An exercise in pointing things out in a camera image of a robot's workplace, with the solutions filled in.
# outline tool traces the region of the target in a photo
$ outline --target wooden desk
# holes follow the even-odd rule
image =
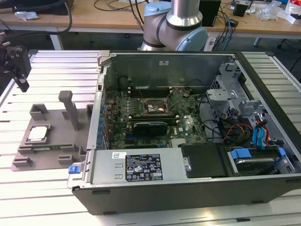
[[[94,8],[95,0],[74,0],[71,8],[73,24],[72,32],[113,32],[113,33],[143,33],[137,25],[131,12],[127,11],[101,11]],[[260,21],[255,14],[245,14],[244,17],[233,16],[233,11],[224,8],[230,0],[223,0],[221,6],[229,18],[239,21],[234,32],[238,37],[254,38],[288,38],[301,39],[301,26],[292,25],[288,21],[279,18],[278,21]],[[121,8],[128,6],[128,3],[114,2],[113,6]],[[104,0],[97,3],[100,8],[110,9]],[[145,4],[139,4],[141,14],[144,14]],[[39,15],[40,18],[27,22],[17,19],[13,14],[0,15],[2,19],[13,30],[36,30],[36,31],[61,31],[68,25],[67,16]],[[208,40],[205,45],[206,51],[212,50],[212,43],[223,31],[224,24],[217,19],[214,27],[207,27]],[[51,35],[55,49],[63,49],[60,37]]]

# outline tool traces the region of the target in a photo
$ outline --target black plastic cover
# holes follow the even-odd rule
[[[191,171],[188,178],[224,178],[236,176],[227,156],[229,147],[217,143],[194,143],[179,145],[183,157],[187,157]]]

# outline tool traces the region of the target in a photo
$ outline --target computer tower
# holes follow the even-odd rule
[[[199,11],[203,14],[203,27],[213,27],[221,0],[200,0]]]

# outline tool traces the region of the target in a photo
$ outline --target black box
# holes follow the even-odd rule
[[[60,0],[14,0],[16,8],[38,7],[38,6],[53,4],[58,1],[60,1]],[[72,7],[73,2],[74,2],[74,0],[68,0],[69,8]],[[41,11],[38,11],[37,13],[53,14],[53,15],[60,15],[60,16],[68,15],[66,6],[64,4],[62,4],[58,7],[41,10]]]
[[[248,7],[246,4],[235,4],[233,15],[243,17]]]
[[[203,27],[213,27],[221,0],[200,0],[199,10],[203,14]]]

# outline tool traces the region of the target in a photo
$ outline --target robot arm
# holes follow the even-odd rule
[[[27,77],[31,70],[28,52],[24,46],[11,47],[5,33],[0,33],[0,73],[9,74],[22,92],[29,88]]]
[[[196,51],[207,40],[199,0],[158,1],[145,6],[140,50]]]

